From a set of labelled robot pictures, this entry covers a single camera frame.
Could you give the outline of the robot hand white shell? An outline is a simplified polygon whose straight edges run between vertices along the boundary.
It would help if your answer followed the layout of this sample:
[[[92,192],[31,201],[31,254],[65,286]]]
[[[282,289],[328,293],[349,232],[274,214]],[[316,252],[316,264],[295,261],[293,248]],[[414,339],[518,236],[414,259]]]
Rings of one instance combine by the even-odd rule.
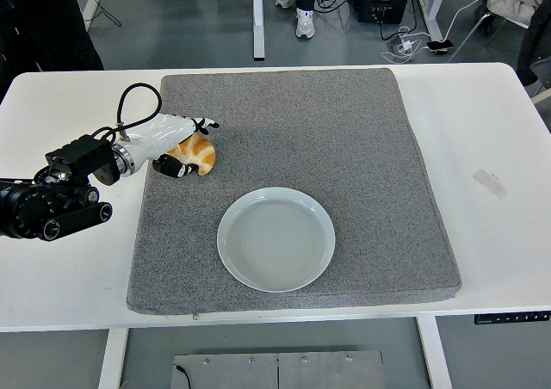
[[[153,169],[166,176],[180,178],[194,171],[204,176],[216,161],[214,145],[205,135],[209,127],[218,126],[205,117],[159,114],[131,129],[127,139],[115,141],[119,171],[130,176],[150,161]]]

